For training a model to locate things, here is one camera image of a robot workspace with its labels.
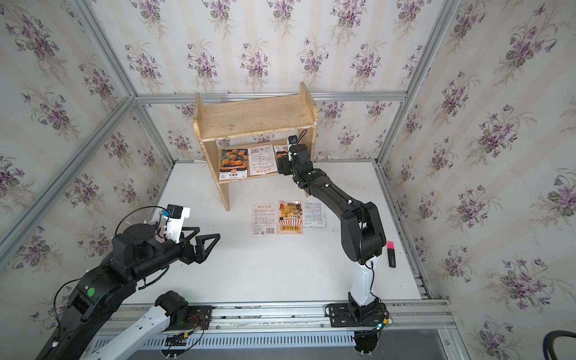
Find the seed packet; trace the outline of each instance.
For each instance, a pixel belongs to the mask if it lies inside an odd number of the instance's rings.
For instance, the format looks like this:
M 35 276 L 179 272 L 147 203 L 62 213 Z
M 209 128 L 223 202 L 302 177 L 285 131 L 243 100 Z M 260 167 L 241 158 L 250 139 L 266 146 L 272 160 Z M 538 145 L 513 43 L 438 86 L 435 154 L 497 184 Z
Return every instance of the seed packet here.
M 243 179 L 248 177 L 247 149 L 222 149 L 220 160 L 220 180 Z

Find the purple flower pattern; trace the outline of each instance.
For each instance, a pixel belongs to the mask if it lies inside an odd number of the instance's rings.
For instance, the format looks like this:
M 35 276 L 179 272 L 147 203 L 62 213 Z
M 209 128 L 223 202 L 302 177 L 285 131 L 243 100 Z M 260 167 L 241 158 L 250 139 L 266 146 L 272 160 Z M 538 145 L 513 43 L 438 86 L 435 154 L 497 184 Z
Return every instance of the purple flower pattern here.
M 518 353 L 520 340 L 508 334 L 504 335 L 504 331 L 513 332 L 514 326 L 508 323 L 498 325 L 490 316 L 487 316 L 487 319 L 484 322 L 483 330 L 478 331 L 475 328 L 474 334 L 471 334 L 477 345 L 470 346 L 470 348 L 478 355 L 487 354 L 498 360 L 522 360 Z
M 408 209 L 408 196 L 406 194 L 396 198 L 396 208 L 405 219 L 408 217 L 410 210 Z
M 160 193 L 160 185 L 152 184 L 151 187 L 146 189 L 146 193 L 148 194 L 148 199 L 150 199 L 150 201 L 153 202 L 154 200 L 156 200 L 158 194 Z
M 448 117 L 456 117 L 458 110 L 464 108 L 471 86 L 476 86 L 480 83 L 480 80 L 475 78 L 476 75 L 466 77 L 466 74 L 461 71 L 458 73 L 456 80 L 448 83 L 448 87 L 442 91 L 444 101 L 436 107 L 435 124 L 438 123 L 438 126 L 444 123 L 449 124 L 450 121 Z
M 154 148 L 150 145 L 142 146 L 138 149 L 138 155 L 140 155 L 140 163 L 144 166 L 148 166 L 152 172 L 158 172 L 158 163 L 154 158 Z
M 504 58 L 500 57 L 500 66 L 494 70 L 494 74 L 499 73 L 502 77 L 494 86 L 507 85 L 509 81 L 516 80 L 516 73 L 524 72 L 522 66 L 526 61 L 542 50 L 552 50 L 558 41 L 551 35 L 556 35 L 560 26 L 568 25 L 565 21 L 552 22 L 558 14 L 560 11 L 556 10 L 556 3 L 546 8 L 543 2 L 527 22 L 512 28 L 512 50 L 508 50 Z
M 426 0 L 426 4 L 430 3 L 432 3 L 432 0 Z M 398 0 L 396 2 L 396 7 L 400 9 L 400 12 L 398 13 L 398 19 L 394 20 L 394 24 L 396 24 L 394 33 L 398 31 L 400 39 L 403 36 L 410 35 L 417 22 L 416 15 L 422 10 L 424 4 L 424 0 Z
M 328 44 L 320 44 L 314 37 L 311 43 L 312 45 L 309 46 L 310 40 L 306 38 L 304 40 L 304 50 L 300 51 L 298 56 L 300 57 L 300 62 L 304 64 L 304 70 L 302 70 L 304 81 L 313 84 L 318 81 L 320 76 L 322 61 L 328 60 L 328 51 L 326 51 Z
M 201 86 L 204 92 L 213 92 L 214 85 L 217 84 L 214 80 L 218 76 L 216 72 L 216 63 L 214 57 L 208 52 L 208 48 L 212 45 L 209 41 L 201 41 L 198 46 L 188 44 L 190 52 L 187 55 L 188 68 L 196 71 L 196 85 Z
M 180 116 L 186 121 L 192 122 L 194 118 L 194 104 L 176 104 L 174 107 L 180 111 Z
M 466 145 L 469 149 L 468 156 L 465 161 L 471 160 L 473 165 L 486 162 L 487 156 L 497 158 L 502 150 L 512 150 L 512 143 L 518 139 L 518 129 L 521 122 L 536 123 L 536 121 L 529 117 L 529 112 L 523 112 L 519 115 L 513 115 L 514 108 L 510 105 L 503 107 L 500 114 L 489 114 L 488 121 L 480 124 L 480 129 L 483 135 L 480 138 L 472 138 L 470 143 Z
M 558 169 L 561 174 L 554 179 L 555 191 L 550 191 L 546 196 L 538 195 L 538 202 L 530 205 L 544 212 L 544 214 L 531 221 L 543 225 L 546 229 L 554 225 L 557 229 L 559 220 L 569 225 L 570 217 L 576 212 L 576 169 Z
M 220 147 L 230 146 L 230 139 L 218 140 L 218 141 L 216 141 L 216 145 L 217 145 L 219 148 L 220 148 Z
M 17 270 L 30 266 L 35 268 L 33 272 L 40 270 L 49 272 L 49 265 L 53 262 L 62 265 L 60 247 L 47 245 L 44 236 L 41 235 L 43 232 L 43 227 L 36 227 L 28 241 L 18 249 L 14 257 L 8 262 L 8 265 L 12 265 L 12 269 Z
M 366 122 L 369 123 L 368 125 L 372 125 L 380 120 L 380 115 L 382 115 L 382 111 L 392 106 L 391 101 L 367 101 L 365 102 L 366 109 L 368 109 L 368 113 L 366 114 Z
M 404 130 L 402 131 L 404 133 L 404 141 L 409 140 L 414 131 L 422 128 L 423 120 L 422 109 L 418 107 L 418 104 L 414 105 L 414 108 L 406 116 L 406 124 L 404 124 Z
M 0 155 L 0 209 L 6 214 L 14 213 L 14 207 L 26 209 L 36 197 L 31 187 L 36 181 L 22 181 L 26 173 L 14 166 L 13 157 Z
M 222 29 L 222 38 L 231 34 L 232 19 L 229 18 L 230 4 L 236 0 L 208 0 L 202 1 L 205 7 L 210 9 L 210 22 L 214 25 L 214 31 Z
M 134 189 L 134 180 L 124 179 L 123 182 L 116 182 L 116 186 L 112 187 L 118 196 L 119 203 L 128 203 L 134 208 L 140 207 L 140 196 L 136 194 Z
M 434 144 L 434 150 L 432 151 L 432 157 L 428 159 L 427 168 L 430 172 L 426 175 L 428 177 L 436 177 L 438 172 L 443 168 L 451 169 L 454 165 L 454 158 L 458 155 L 452 152 L 454 147 L 454 142 L 450 141 L 448 137 L 444 138 L 442 142 Z
M 168 143 L 176 147 L 176 154 L 184 158 L 193 158 L 192 142 L 186 136 L 186 130 L 168 130 Z
M 354 86 L 354 90 L 364 90 L 366 85 L 370 84 L 370 78 L 376 76 L 376 69 L 382 65 L 378 48 L 384 44 L 386 43 L 377 41 L 373 46 L 368 44 L 360 45 L 362 54 L 360 52 L 357 53 L 352 65 L 350 65 L 351 69 L 356 70 L 356 73 L 350 77 L 350 85 Z
M 274 134 L 264 134 L 264 135 L 257 135 L 252 137 L 256 143 L 260 144 L 263 142 L 271 142 L 274 139 Z
M 476 224 L 482 226 L 488 217 L 490 206 L 502 209 L 497 202 L 499 199 L 487 196 L 486 189 L 482 185 L 478 185 L 475 189 L 466 188 L 462 194 L 458 194 L 458 199 L 460 199 L 460 204 L 452 204 L 448 208 L 451 214 L 446 222 L 452 229 L 464 231 L 464 225 L 468 229 L 472 229 Z
M 166 0 L 129 0 L 130 4 L 136 9 L 140 10 L 142 22 L 146 24 L 148 32 L 156 30 L 158 32 L 158 39 L 162 39 L 162 35 L 166 34 L 166 26 L 164 19 L 160 18 L 160 2 Z
M 125 166 L 129 168 L 132 165 L 132 152 L 128 151 L 128 148 L 124 135 L 118 131 L 113 132 L 108 142 L 104 144 L 104 151 L 108 152 L 110 159 L 116 157 L 122 168 Z
M 405 86 L 408 85 L 408 80 L 410 80 L 410 78 L 412 77 L 412 74 L 414 73 L 414 70 L 416 70 L 416 65 L 418 64 L 418 59 L 420 58 L 420 53 L 422 52 L 422 45 L 418 45 L 418 47 L 416 48 L 416 52 L 412 55 L 410 55 L 410 57 L 406 58 L 407 62 L 406 65 L 404 65 L 404 67 L 402 69 L 407 70 L 408 74 L 404 75 L 402 77 L 402 80 L 400 80 L 400 87 L 404 88 Z
M 469 265 L 472 255 L 468 253 L 468 247 L 463 246 L 456 248 L 450 245 L 448 257 L 438 266 L 441 269 L 440 277 L 444 280 L 451 281 L 453 278 L 463 278 L 465 283 L 472 280 L 472 275 L 476 272 Z
M 420 205 L 418 209 L 414 212 L 415 219 L 417 223 L 423 223 L 426 219 L 436 220 L 438 218 L 438 213 L 442 211 L 436 205 L 438 202 L 438 194 L 434 191 L 430 191 L 428 194 L 422 194 L 420 198 Z
M 551 297 L 556 289 L 560 289 L 564 297 L 570 297 L 576 302 L 573 288 L 565 281 L 551 279 L 546 276 L 548 266 L 540 259 L 528 262 L 522 258 L 503 260 L 504 274 L 491 272 L 486 278 L 494 279 L 484 289 L 494 293 L 492 299 L 503 301 L 508 310 L 513 302 L 520 310 L 530 307 L 538 308 L 539 312 L 544 306 L 550 304 Z
M 360 26 L 360 15 L 366 12 L 366 0 L 334 0 L 334 4 L 330 14 L 337 16 L 338 21 L 332 26 L 331 39 L 336 38 L 336 44 L 340 47 L 356 36 L 353 27 Z
M 156 63 L 156 60 L 148 54 L 146 49 L 149 47 L 149 43 L 138 42 L 136 47 L 132 45 L 124 45 L 128 55 L 126 55 L 126 61 L 128 62 L 128 68 L 140 73 L 140 84 L 147 87 L 150 92 L 158 93 L 160 92 L 160 85 L 164 85 L 160 82 L 162 75 L 158 70 L 160 65 Z
M 402 169 L 398 174 L 398 181 L 400 186 L 404 186 L 406 181 L 414 180 L 418 170 L 414 167 L 414 159 L 412 155 L 408 156 L 407 159 L 402 160 Z
M 77 177 L 71 185 L 69 191 L 64 193 L 64 200 L 70 201 L 72 207 L 83 205 L 84 211 L 90 216 L 94 212 L 103 214 L 101 207 L 104 205 L 102 197 L 104 194 L 99 194 L 100 187 L 94 183 L 94 177 L 88 174 L 82 174 Z
M 336 134 L 336 137 L 339 140 L 340 149 L 348 151 L 352 145 L 352 142 L 360 137 L 360 133 L 352 126 L 344 125 L 340 132 Z
M 98 94 L 100 96 L 100 105 L 106 110 L 114 110 L 118 103 L 118 96 L 112 94 L 114 86 L 110 83 L 110 76 L 99 68 L 94 59 L 96 54 L 88 56 L 86 64 L 80 64 L 78 68 L 84 73 L 84 85 L 88 87 L 90 95 Z
M 263 47 L 268 44 L 267 41 L 258 40 L 254 46 L 249 43 L 243 45 L 244 50 L 240 59 L 240 67 L 248 70 L 248 74 L 244 77 L 246 86 L 250 86 L 252 91 L 258 92 L 262 90 L 262 86 L 267 83 L 264 77 L 268 76 L 268 57 L 264 53 Z
M 78 125 L 68 117 L 64 109 L 66 99 L 62 95 L 53 93 L 50 89 L 48 87 L 44 93 L 41 93 L 39 90 L 28 88 L 30 91 L 28 94 L 20 93 L 24 103 L 32 108 L 30 118 L 40 124 L 50 125 L 56 134 L 66 141 L 73 138 L 76 142 L 80 142 Z
M 320 112 L 324 113 L 322 124 L 324 129 L 332 128 L 335 124 L 340 123 L 339 119 L 344 111 L 344 103 L 341 101 L 323 101 Z
M 10 21 L 6 23 L 6 31 L 9 36 L 15 37 L 14 43 L 18 51 L 30 50 L 36 57 L 36 66 L 45 77 L 52 75 L 63 82 L 67 77 L 67 70 L 64 68 L 66 60 L 56 56 L 60 48 L 52 40 L 52 32 L 40 19 L 19 7 L 18 2 L 14 6 L 0 4 L 0 14 Z
M 82 233 L 82 239 L 77 241 L 78 246 L 84 249 L 84 259 L 97 256 L 105 256 L 112 250 L 112 244 L 106 236 L 104 226 L 92 227 L 89 233 Z
M 416 249 L 416 254 L 418 255 L 418 259 L 420 261 L 425 262 L 426 256 L 432 257 L 432 250 L 424 240 L 424 237 L 420 236 L 420 238 L 415 237 L 414 240 L 414 248 Z
M 64 310 L 66 309 L 66 305 L 68 304 L 68 297 L 74 289 L 75 284 L 72 283 L 70 285 L 66 285 L 58 294 L 58 298 L 56 298 L 56 314 L 58 318 L 62 318 L 62 314 L 64 314 Z M 30 320 L 33 322 L 40 323 L 40 333 L 42 334 L 44 331 L 52 330 L 56 327 L 56 318 L 54 314 L 54 306 L 52 303 L 52 298 L 47 301 L 43 301 L 36 305 L 37 311 L 28 316 Z
M 294 21 L 292 17 L 292 10 L 294 10 L 294 5 L 300 0 L 268 0 L 268 6 L 274 9 L 272 13 L 274 18 L 272 23 L 274 24 L 274 32 L 282 31 L 282 38 L 290 34 L 292 28 L 291 21 Z
M 351 159 L 370 159 L 373 156 L 364 151 L 364 149 L 354 150 L 354 154 L 350 156 Z
M 386 180 L 388 180 L 388 181 L 392 180 L 392 171 L 390 170 L 390 161 L 389 160 L 386 161 L 386 165 L 384 166 L 384 169 L 382 170 L 382 172 L 384 172 L 384 177 L 386 177 Z
M 446 46 L 451 46 L 448 53 L 454 53 L 461 48 L 464 36 L 472 29 L 476 23 L 481 24 L 486 13 L 484 0 L 466 0 L 458 6 L 456 11 L 456 25 L 450 32 L 450 39 Z

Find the black cable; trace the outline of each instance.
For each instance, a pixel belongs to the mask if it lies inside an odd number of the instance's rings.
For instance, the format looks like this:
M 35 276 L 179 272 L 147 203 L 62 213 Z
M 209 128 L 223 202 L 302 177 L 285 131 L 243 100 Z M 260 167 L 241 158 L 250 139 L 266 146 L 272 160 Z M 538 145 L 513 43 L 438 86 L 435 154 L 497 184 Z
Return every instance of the black cable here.
M 547 333 L 542 342 L 542 350 L 544 351 L 545 360 L 558 360 L 556 352 L 554 352 L 554 340 L 561 336 L 576 338 L 576 333 L 564 330 L 555 330 Z
M 296 145 L 298 145 L 300 143 L 300 140 L 302 140 L 302 138 L 304 137 L 304 135 L 306 135 L 307 132 L 308 132 L 308 129 L 304 129 L 304 131 L 300 133 L 300 136 L 298 137 L 298 140 L 296 141 Z
M 118 234 L 118 229 L 120 228 L 120 225 L 122 224 L 122 222 L 123 222 L 124 220 L 126 220 L 127 217 L 129 217 L 130 215 L 132 215 L 133 213 L 135 213 L 135 212 L 138 211 L 138 210 L 149 209 L 149 208 L 151 208 L 151 207 L 158 207 L 158 208 L 160 208 L 160 209 L 162 209 L 162 210 L 165 210 L 168 214 L 170 214 L 170 211 L 168 211 L 168 209 L 166 209 L 166 208 L 164 208 L 164 207 L 161 207 L 161 206 L 150 205 L 150 206 L 142 206 L 142 207 L 139 207 L 138 209 L 136 209 L 136 210 L 130 212 L 128 215 L 126 215 L 122 220 L 120 220 L 120 222 L 118 223 L 118 226 L 116 227 L 116 230 L 114 230 L 114 236 L 116 236 L 116 235 Z
M 56 299 L 58 298 L 58 293 L 69 283 L 78 281 L 80 279 L 82 279 L 82 278 L 78 278 L 78 279 L 74 279 L 74 280 L 70 280 L 68 282 L 65 282 L 64 285 L 62 285 L 60 287 L 60 289 L 58 289 L 58 291 L 56 291 L 56 294 L 54 294 L 54 300 L 52 302 L 52 310 L 54 311 L 54 317 L 56 318 L 56 322 L 58 323 L 58 336 L 56 337 L 56 341 L 60 341 L 60 335 L 62 333 L 62 325 L 60 323 L 60 319 L 58 318 L 58 314 L 56 313 Z

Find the highlighter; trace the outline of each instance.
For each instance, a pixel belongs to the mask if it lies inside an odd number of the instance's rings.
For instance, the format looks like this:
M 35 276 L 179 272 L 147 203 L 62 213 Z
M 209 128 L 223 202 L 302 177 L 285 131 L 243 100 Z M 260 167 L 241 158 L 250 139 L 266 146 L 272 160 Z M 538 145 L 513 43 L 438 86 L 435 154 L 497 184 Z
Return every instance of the highlighter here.
M 394 243 L 391 241 L 386 242 L 388 246 L 388 266 L 396 267 L 396 255 L 394 254 Z

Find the floral wallpaper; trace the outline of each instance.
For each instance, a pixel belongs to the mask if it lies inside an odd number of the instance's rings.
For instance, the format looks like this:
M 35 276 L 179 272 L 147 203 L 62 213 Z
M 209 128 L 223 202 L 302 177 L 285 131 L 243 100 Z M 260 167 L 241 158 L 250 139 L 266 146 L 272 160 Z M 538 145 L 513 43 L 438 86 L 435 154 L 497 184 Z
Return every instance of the floral wallpaper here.
M 462 1 L 383 164 L 473 359 L 541 359 L 576 328 L 575 13 Z
M 3 237 L 122 95 L 66 1 L 0 0 L 0 21 Z
M 90 4 L 139 93 L 219 93 L 404 90 L 442 1 Z M 482 22 L 473 5 L 460 38 Z
M 7 174 L 2 175 L 3 181 L 7 178 L 6 189 L 22 193 L 27 174 L 5 165 L 12 159 L 2 161 L 7 168 L 2 172 Z M 56 290 L 102 261 L 112 249 L 118 221 L 137 207 L 154 204 L 167 174 L 159 152 L 128 114 L 0 270 L 0 290 L 11 294 L 0 298 L 1 308 L 6 309 L 0 319 L 15 324 L 0 331 L 5 340 L 0 349 L 3 359 L 36 356 L 56 326 L 52 310 Z M 119 231 L 149 214 L 135 213 Z M 62 313 L 73 287 L 72 283 L 59 293 L 57 314 Z M 33 335 L 37 341 L 23 344 L 22 334 Z
M 317 103 L 319 119 L 315 160 L 375 159 L 378 156 L 398 101 L 333 101 Z M 204 160 L 194 133 L 194 104 L 153 104 L 146 110 L 154 120 L 172 156 L 179 161 Z M 292 133 L 225 139 L 218 147 L 282 141 Z

